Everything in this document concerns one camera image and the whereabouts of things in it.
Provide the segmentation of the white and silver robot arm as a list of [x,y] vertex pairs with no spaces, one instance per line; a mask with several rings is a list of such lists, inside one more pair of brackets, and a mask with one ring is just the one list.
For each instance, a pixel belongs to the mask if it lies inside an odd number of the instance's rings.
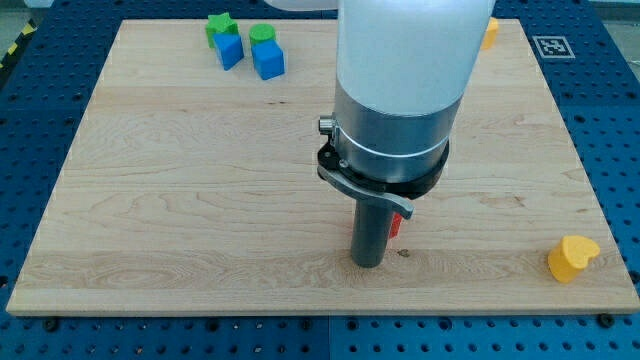
[[266,0],[338,12],[336,86],[318,161],[416,199],[439,180],[495,0]]

